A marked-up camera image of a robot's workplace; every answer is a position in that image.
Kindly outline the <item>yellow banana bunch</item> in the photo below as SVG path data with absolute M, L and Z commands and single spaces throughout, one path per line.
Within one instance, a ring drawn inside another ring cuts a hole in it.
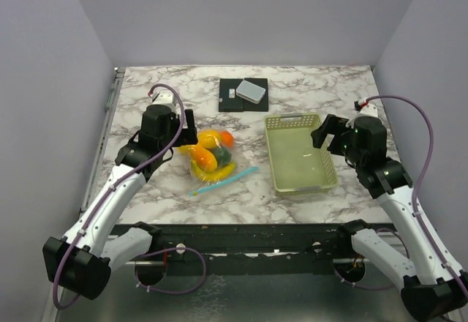
M 205 182 L 218 182 L 227 179 L 236 169 L 237 164 L 235 162 L 230 162 L 223 168 L 216 169 L 213 172 L 208 172 L 202 170 L 195 161 L 191 161 L 191 172 L 193 175 Z

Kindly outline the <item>pale green plastic basket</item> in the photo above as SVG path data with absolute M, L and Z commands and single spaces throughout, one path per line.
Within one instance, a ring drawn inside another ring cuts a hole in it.
M 265 138 L 277 196 L 327 192 L 339 183 L 330 152 L 313 147 L 311 133 L 321 125 L 316 113 L 266 116 Z

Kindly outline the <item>clear zip top bag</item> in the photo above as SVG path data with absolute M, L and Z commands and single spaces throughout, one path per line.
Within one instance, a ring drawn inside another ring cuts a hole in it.
M 178 152 L 189 160 L 193 197 L 230 185 L 260 170 L 246 159 L 227 130 L 204 129 L 197 142 L 179 146 Z

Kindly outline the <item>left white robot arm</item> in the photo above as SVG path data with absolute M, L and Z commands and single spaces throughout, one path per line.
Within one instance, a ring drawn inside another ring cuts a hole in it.
M 166 105 L 149 105 L 140 129 L 121 147 L 105 186 L 80 219 L 59 239 L 42 248 L 53 291 L 65 288 L 89 300 L 105 289 L 112 272 L 132 259 L 156 258 L 161 230 L 144 222 L 109 240 L 110 232 L 134 196 L 165 162 L 167 152 L 197 143 L 194 114 L 178 116 Z

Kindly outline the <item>yellow orange mango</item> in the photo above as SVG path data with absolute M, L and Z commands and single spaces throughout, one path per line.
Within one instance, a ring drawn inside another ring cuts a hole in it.
M 190 156 L 191 160 L 195 161 L 204 171 L 213 172 L 218 167 L 215 156 L 198 144 L 181 146 L 178 150 L 181 154 Z

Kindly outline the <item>green lime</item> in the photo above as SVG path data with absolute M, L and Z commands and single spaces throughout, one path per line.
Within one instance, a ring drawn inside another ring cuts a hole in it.
M 215 156 L 217 166 L 223 168 L 231 162 L 232 154 L 229 149 L 224 146 L 217 146 L 211 150 L 211 153 Z

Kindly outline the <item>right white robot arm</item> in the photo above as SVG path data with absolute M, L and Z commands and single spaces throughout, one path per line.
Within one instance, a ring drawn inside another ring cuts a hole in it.
M 373 116 L 354 121 L 333 114 L 311 133 L 319 149 L 328 135 L 331 154 L 343 156 L 359 182 L 391 219 L 408 254 L 403 255 L 363 220 L 339 227 L 337 251 L 371 261 L 399 290 L 408 313 L 429 321 L 467 305 L 467 272 L 446 250 L 422 207 L 413 200 L 413 184 L 403 165 L 387 156 L 387 130 Z

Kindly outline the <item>orange tangerine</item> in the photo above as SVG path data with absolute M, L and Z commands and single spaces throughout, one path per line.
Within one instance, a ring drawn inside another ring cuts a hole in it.
M 234 137 L 231 135 L 231 133 L 227 130 L 222 130 L 219 134 L 221 136 L 223 144 L 231 149 L 235 144 Z

